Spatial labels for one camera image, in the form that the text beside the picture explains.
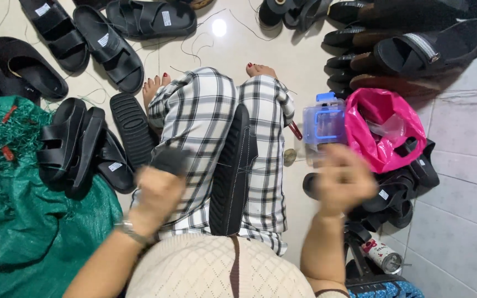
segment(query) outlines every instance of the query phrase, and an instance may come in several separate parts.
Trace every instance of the pink plastic bag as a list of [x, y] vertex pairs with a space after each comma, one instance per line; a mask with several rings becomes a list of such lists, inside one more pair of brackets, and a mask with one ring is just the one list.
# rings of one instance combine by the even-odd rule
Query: pink plastic bag
[[[426, 147], [425, 130], [419, 116], [397, 93], [360, 88], [347, 98], [346, 106], [348, 145], [367, 160], [373, 172], [380, 174], [407, 166]], [[410, 154], [401, 157], [394, 149], [409, 137], [417, 140], [417, 146]]]

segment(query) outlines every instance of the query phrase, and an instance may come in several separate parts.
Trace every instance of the blue lid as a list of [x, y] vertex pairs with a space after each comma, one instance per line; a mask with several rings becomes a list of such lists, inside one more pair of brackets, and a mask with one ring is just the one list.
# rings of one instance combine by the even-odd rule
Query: blue lid
[[336, 99], [334, 92], [321, 93], [316, 95], [316, 102]]

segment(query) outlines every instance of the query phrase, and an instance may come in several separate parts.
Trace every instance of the wristwatch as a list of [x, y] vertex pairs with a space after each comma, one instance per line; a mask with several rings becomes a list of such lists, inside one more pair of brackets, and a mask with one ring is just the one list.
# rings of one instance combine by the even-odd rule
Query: wristwatch
[[114, 226], [118, 227], [121, 230], [121, 232], [132, 237], [132, 239], [134, 239], [135, 241], [141, 244], [147, 245], [149, 243], [149, 240], [147, 237], [139, 235], [134, 231], [134, 225], [128, 219], [123, 219], [121, 222], [116, 223]]

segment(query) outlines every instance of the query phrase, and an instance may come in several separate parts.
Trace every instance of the white label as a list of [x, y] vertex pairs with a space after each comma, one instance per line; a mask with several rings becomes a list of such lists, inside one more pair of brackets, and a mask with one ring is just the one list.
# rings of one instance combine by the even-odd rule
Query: white label
[[116, 169], [120, 168], [123, 164], [120, 162], [113, 163], [109, 165], [108, 167], [110, 168], [110, 171], [115, 171]]
[[38, 17], [41, 17], [43, 16], [49, 9], [51, 8], [51, 6], [49, 6], [49, 4], [45, 3], [43, 4], [42, 7], [40, 7], [39, 9], [35, 10], [36, 14], [38, 15]]
[[101, 39], [97, 40], [97, 42], [102, 46], [104, 47], [107, 43], [108, 43], [108, 37], [109, 37], [109, 33], [106, 33], [105, 36], [103, 36]]
[[170, 26], [172, 25], [171, 23], [171, 17], [169, 15], [169, 11], [166, 10], [166, 11], [163, 11], [161, 12], [161, 14], [163, 15], [163, 23], [165, 24], [165, 26]]
[[378, 193], [381, 197], [384, 198], [384, 200], [387, 200], [389, 198], [388, 193], [386, 193], [383, 189]]

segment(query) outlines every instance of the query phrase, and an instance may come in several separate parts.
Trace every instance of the green mesh bag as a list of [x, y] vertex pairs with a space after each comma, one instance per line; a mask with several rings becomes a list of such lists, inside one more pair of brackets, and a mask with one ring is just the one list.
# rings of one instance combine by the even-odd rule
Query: green mesh bag
[[61, 297], [122, 214], [98, 176], [81, 200], [40, 180], [38, 137], [50, 117], [27, 99], [0, 98], [0, 297]]

